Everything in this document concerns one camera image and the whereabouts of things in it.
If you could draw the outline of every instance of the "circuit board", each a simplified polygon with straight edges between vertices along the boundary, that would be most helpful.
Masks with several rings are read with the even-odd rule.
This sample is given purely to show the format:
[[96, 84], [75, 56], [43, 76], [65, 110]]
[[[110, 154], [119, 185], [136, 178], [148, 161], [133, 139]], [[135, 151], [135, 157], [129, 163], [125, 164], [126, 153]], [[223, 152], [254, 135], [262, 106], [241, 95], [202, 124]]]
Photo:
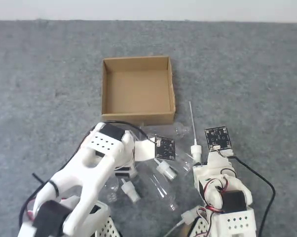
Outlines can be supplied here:
[[226, 126], [209, 128], [204, 131], [210, 152], [232, 147]]
[[155, 157], [158, 159], [175, 160], [175, 140], [155, 136]]

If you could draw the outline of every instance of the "white wall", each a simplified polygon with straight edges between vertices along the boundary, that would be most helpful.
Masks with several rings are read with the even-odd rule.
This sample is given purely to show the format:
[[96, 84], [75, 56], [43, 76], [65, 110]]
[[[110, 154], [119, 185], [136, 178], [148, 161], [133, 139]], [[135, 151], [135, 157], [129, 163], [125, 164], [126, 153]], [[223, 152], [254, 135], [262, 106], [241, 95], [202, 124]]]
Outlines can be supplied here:
[[0, 0], [0, 20], [297, 22], [297, 0]]

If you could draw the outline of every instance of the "open cardboard box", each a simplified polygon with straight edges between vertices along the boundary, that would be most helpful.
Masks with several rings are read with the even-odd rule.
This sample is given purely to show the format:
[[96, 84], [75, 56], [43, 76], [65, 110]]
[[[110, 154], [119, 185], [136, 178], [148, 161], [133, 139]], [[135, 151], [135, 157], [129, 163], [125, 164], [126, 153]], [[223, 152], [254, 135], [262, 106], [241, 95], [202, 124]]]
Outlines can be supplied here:
[[103, 120], [122, 120], [136, 125], [171, 124], [175, 111], [168, 56], [104, 59]]

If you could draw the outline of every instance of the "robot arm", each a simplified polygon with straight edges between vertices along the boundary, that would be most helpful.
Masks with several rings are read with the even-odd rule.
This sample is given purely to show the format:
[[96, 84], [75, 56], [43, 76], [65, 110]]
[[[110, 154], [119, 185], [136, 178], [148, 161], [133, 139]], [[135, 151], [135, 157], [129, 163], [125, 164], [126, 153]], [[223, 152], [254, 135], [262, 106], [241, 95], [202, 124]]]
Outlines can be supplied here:
[[62, 233], [75, 236], [89, 217], [99, 191], [116, 167], [133, 159], [133, 149], [134, 140], [129, 131], [102, 122], [97, 124], [69, 163], [55, 173], [37, 194], [33, 209], [35, 220], [45, 203], [55, 200], [71, 187], [80, 185], [82, 192], [79, 202], [60, 223]]
[[206, 237], [256, 237], [250, 190], [236, 177], [227, 157], [233, 156], [226, 127], [206, 130], [209, 155], [207, 164], [193, 167], [194, 186], [205, 207]]

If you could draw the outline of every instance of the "clear plastic bottle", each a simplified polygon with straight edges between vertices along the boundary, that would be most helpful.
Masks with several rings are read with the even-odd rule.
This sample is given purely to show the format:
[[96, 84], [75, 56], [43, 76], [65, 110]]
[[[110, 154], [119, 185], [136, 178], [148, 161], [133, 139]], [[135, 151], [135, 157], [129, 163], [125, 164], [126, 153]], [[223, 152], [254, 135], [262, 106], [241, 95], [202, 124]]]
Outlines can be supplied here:
[[191, 155], [186, 153], [180, 147], [176, 146], [175, 160], [167, 161], [169, 165], [175, 169], [180, 175], [186, 176], [195, 164], [195, 160]]
[[117, 201], [117, 190], [119, 188], [119, 180], [118, 178], [113, 174], [109, 177], [109, 179], [106, 181], [105, 185], [103, 186], [101, 193], [105, 195], [107, 201], [115, 202]]
[[177, 209], [175, 193], [166, 178], [156, 171], [153, 160], [141, 162], [137, 165], [138, 176], [145, 184], [146, 189], [155, 198], [159, 199], [170, 211]]
[[143, 126], [141, 129], [148, 135], [160, 135], [168, 138], [182, 138], [191, 132], [191, 127], [184, 126], [180, 122], [171, 125], [150, 125]]

